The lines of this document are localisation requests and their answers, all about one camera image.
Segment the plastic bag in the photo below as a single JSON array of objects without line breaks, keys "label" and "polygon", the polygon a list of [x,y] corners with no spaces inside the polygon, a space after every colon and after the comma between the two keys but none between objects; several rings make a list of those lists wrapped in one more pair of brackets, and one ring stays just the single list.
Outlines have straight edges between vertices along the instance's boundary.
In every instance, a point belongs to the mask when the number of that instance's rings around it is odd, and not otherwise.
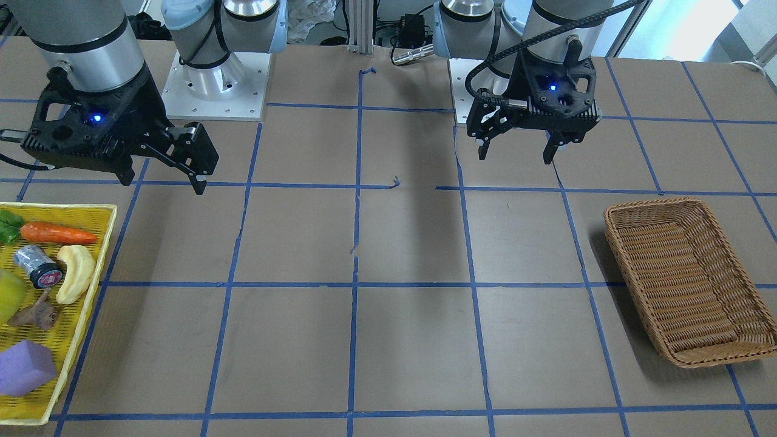
[{"label": "plastic bag", "polygon": [[336,8],[336,0],[288,0],[287,42],[302,42],[313,26],[333,21]]}]

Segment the purple sponge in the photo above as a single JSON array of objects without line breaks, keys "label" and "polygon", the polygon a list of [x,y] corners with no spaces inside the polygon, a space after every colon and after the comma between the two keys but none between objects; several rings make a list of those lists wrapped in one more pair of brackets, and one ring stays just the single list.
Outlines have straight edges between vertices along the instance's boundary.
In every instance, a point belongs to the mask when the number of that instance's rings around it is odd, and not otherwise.
[{"label": "purple sponge", "polygon": [[56,375],[46,346],[22,340],[0,352],[0,394],[24,396]]}]

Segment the banana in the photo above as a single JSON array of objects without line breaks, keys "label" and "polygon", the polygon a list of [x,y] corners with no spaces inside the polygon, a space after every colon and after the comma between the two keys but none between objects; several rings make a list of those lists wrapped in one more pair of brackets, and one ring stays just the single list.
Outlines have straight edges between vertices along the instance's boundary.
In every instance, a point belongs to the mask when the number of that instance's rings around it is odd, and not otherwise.
[{"label": "banana", "polygon": [[68,267],[64,282],[57,292],[57,302],[70,304],[89,287],[89,280],[95,270],[92,254],[84,246],[63,246],[57,253],[57,259]]}]

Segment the brown wicker basket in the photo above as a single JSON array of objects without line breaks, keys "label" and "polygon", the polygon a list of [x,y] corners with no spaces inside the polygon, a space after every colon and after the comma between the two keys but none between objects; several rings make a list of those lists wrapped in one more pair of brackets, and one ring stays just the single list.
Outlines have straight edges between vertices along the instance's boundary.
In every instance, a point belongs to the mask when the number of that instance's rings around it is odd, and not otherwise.
[{"label": "brown wicker basket", "polygon": [[685,368],[777,354],[777,323],[694,198],[612,205],[607,241],[658,354]]}]

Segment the orange carrot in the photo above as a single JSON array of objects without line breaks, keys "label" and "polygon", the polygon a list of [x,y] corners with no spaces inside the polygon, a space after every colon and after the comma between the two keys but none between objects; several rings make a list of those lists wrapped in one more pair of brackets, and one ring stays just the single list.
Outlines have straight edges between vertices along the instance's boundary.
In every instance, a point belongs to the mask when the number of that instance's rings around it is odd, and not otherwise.
[{"label": "orange carrot", "polygon": [[28,222],[19,231],[31,243],[91,244],[97,236],[80,229],[46,222]]}]

